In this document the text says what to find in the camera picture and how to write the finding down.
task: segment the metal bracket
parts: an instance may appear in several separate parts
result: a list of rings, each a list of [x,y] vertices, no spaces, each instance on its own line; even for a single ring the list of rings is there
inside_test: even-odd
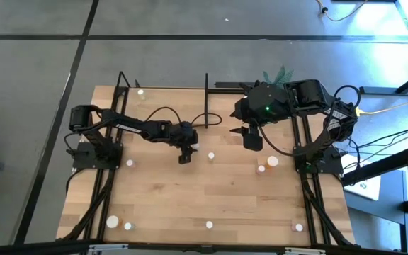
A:
[[[325,250],[302,249],[302,248],[285,248],[285,255],[325,255]]]
[[[118,251],[128,249],[128,244],[95,244],[89,245],[89,251]]]
[[[74,153],[73,167],[77,169],[118,169],[122,158],[123,144],[112,144],[115,156],[110,159],[99,159],[90,142],[80,142]]]

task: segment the black metal frame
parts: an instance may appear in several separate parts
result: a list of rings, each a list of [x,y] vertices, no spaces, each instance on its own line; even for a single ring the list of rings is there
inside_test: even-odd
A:
[[[408,82],[404,83],[399,88],[362,86],[360,87],[360,92],[363,95],[408,96]]]

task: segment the yellow cable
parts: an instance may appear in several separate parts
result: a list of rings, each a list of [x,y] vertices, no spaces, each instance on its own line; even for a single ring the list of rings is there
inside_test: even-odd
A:
[[[360,115],[362,115],[362,114],[383,113],[383,112],[386,112],[386,111],[389,111],[389,110],[393,110],[393,109],[396,109],[396,108],[399,108],[399,107],[402,107],[402,106],[406,106],[406,105],[408,105],[408,102],[407,102],[407,103],[400,104],[400,105],[397,105],[397,106],[392,106],[392,107],[390,107],[390,108],[386,108],[386,109],[383,109],[383,110],[373,111],[373,112],[365,112],[364,110],[361,110],[359,107],[357,107],[357,108],[355,109],[355,112],[356,112],[356,115],[357,115],[358,117],[360,117]]]
[[[325,8],[325,6],[324,6],[324,4],[321,2],[321,0],[316,0],[316,1],[317,1],[317,3],[319,3],[319,6],[320,6],[321,10],[322,10],[323,8]],[[366,4],[367,1],[368,1],[368,0],[365,0],[359,7],[355,8],[352,12],[350,12],[347,16],[345,16],[345,17],[343,17],[343,18],[333,19],[333,18],[331,18],[331,17],[329,16],[328,11],[324,11],[324,14],[325,14],[325,16],[326,16],[329,20],[331,20],[331,21],[335,21],[335,22],[337,22],[337,21],[342,21],[342,20],[344,20],[344,19],[346,19],[346,18],[352,16],[352,14],[354,14],[355,12],[357,12],[364,4]]]

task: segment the black cable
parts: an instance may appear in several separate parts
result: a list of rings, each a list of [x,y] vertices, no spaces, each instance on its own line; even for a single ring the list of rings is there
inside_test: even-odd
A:
[[[70,151],[70,153],[72,154],[72,158],[73,158],[73,157],[74,157],[74,150],[72,149],[72,147],[70,147],[70,144],[69,144],[69,142],[67,141],[67,138],[68,138],[69,136],[71,136],[71,135],[78,135],[78,134],[72,132],[72,133],[69,133],[69,134],[65,135],[65,136],[64,136],[64,142],[65,142],[65,145],[67,146],[67,148],[69,148],[69,151]]]
[[[326,131],[328,132],[327,128],[328,128],[329,125],[330,125],[330,120],[332,120],[334,108],[335,108],[335,106],[336,106],[336,102],[337,102],[337,101],[338,101],[338,100],[336,99],[336,100],[333,102],[333,104],[331,105],[331,110],[330,110],[330,114],[329,114],[329,119],[328,119],[327,123],[325,124],[325,127],[324,127],[324,129],[322,130],[321,134],[322,134],[323,132],[326,132]],[[296,156],[301,156],[301,155],[304,155],[304,154],[308,153],[308,151],[304,151],[304,152],[301,152],[301,153],[298,153],[298,154],[293,154],[293,153],[288,153],[288,152],[284,152],[284,151],[280,150],[279,148],[275,147],[275,145],[273,145],[272,142],[270,142],[270,140],[269,140],[269,139],[267,138],[267,136],[266,136],[266,133],[264,133],[264,130],[263,130],[262,127],[259,125],[259,123],[257,122],[256,119],[254,119],[254,122],[258,125],[259,131],[261,131],[262,137],[265,139],[265,141],[268,143],[268,145],[270,145],[270,147],[272,147],[274,150],[276,150],[279,154],[282,154],[282,155],[288,156],[288,157],[296,157]]]
[[[339,89],[336,90],[333,97],[336,98],[336,96],[338,96],[338,92],[340,92],[340,90],[342,90],[344,88],[351,88],[357,93],[357,102],[353,106],[354,108],[357,108],[357,106],[360,104],[360,101],[361,101],[361,93],[360,93],[360,90],[358,90],[357,87],[355,87],[355,86],[352,86],[352,85],[341,86],[341,87],[339,87]]]
[[[84,169],[77,169],[72,175],[69,176],[69,178],[67,179],[67,182],[65,183],[65,194],[67,194],[69,192],[70,181],[74,178],[74,176],[81,173],[81,171],[83,171],[83,170]]]
[[[176,110],[174,110],[173,108],[168,107],[168,106],[162,106],[162,107],[160,107],[160,108],[154,110],[154,111],[149,115],[149,117],[147,117],[147,119],[146,119],[145,121],[148,121],[157,111],[160,111],[160,110],[162,110],[162,109],[169,109],[169,110],[171,110],[174,114],[176,114],[178,122],[179,122],[179,123],[182,122],[182,121],[181,121],[181,117],[179,117],[179,114],[176,112]]]
[[[358,144],[355,141],[352,140],[352,137],[350,137],[348,140],[349,140],[349,144],[352,143],[352,142],[355,144],[355,147],[356,147],[355,150],[357,151],[357,162],[356,162],[357,163],[357,168],[356,168],[356,170],[358,170],[360,168],[360,149],[358,147]]]
[[[398,138],[398,137],[400,137],[401,135],[405,135],[405,134],[407,134],[408,133],[408,129],[407,130],[403,130],[403,131],[399,131],[399,132],[396,132],[396,133],[394,133],[394,134],[391,134],[391,135],[386,135],[386,136],[384,136],[384,137],[381,137],[381,138],[378,138],[378,139],[376,139],[376,140],[374,140],[374,141],[372,141],[372,142],[369,142],[369,143],[367,143],[367,144],[363,144],[363,145],[360,145],[360,148],[365,148],[365,147],[369,147],[369,146],[388,146],[388,145],[391,145],[394,141],[395,141],[395,139],[396,138]],[[380,140],[383,140],[383,139],[385,139],[385,138],[389,138],[389,137],[392,137],[393,135],[397,135],[396,137],[393,137],[393,139],[391,140],[391,142],[390,143],[388,143],[388,144],[373,144],[374,142],[378,142],[378,141],[380,141]]]
[[[208,115],[213,115],[213,116],[216,116],[216,117],[218,117],[219,118],[219,120],[218,120],[218,122],[217,123],[211,123],[211,124],[208,124],[208,125],[219,125],[222,121],[223,121],[223,118],[221,118],[221,116],[220,115],[218,115],[217,113],[207,113]],[[194,128],[196,128],[196,127],[202,127],[202,126],[205,126],[205,124],[197,124],[197,125],[193,125],[193,123],[200,117],[200,116],[204,116],[205,115],[205,113],[201,113],[200,115],[198,115],[198,116],[196,116],[192,121],[191,121],[191,126]]]

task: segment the white object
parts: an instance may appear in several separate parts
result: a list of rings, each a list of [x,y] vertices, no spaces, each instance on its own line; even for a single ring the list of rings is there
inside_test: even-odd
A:
[[[135,224],[132,224],[130,222],[127,222],[124,224],[124,229],[125,230],[133,230],[135,228]]]
[[[135,166],[135,163],[134,163],[133,160],[129,159],[129,160],[127,160],[127,165],[128,165],[129,167],[134,167],[134,166]]]
[[[111,215],[106,219],[106,226],[109,228],[115,228],[119,225],[119,218],[115,215]]]
[[[215,153],[209,152],[208,157],[209,157],[209,160],[212,161],[215,158]]]
[[[278,159],[275,156],[270,156],[267,159],[267,164],[272,167],[278,166]]]
[[[265,166],[258,166],[258,169],[256,170],[256,172],[258,173],[258,174],[262,174],[263,172],[265,172],[266,171],[266,167]]]
[[[199,144],[192,144],[190,145],[192,149],[199,150]]]
[[[144,92],[145,92],[145,91],[142,90],[142,89],[139,89],[139,90],[138,90],[138,95],[140,96],[141,100],[145,100],[145,99],[146,99],[146,96],[145,96],[145,93],[144,93]]]
[[[295,230],[301,232],[301,231],[303,231],[303,226],[301,224],[296,224],[295,225]]]
[[[213,228],[213,222],[207,221],[207,222],[205,223],[205,227],[207,227],[208,229]]]
[[[357,157],[349,154],[344,155],[341,158],[343,168],[354,162],[357,162]],[[369,161],[363,161],[363,163],[361,163],[360,166],[365,166],[369,163],[370,163]],[[356,164],[353,164],[352,167],[344,169],[344,174],[352,172],[353,170],[356,169],[356,167],[357,167]],[[355,183],[355,185],[353,186],[350,185],[345,186],[344,190],[377,201],[379,200],[380,193],[380,176],[376,176],[365,181],[359,181],[358,183]]]

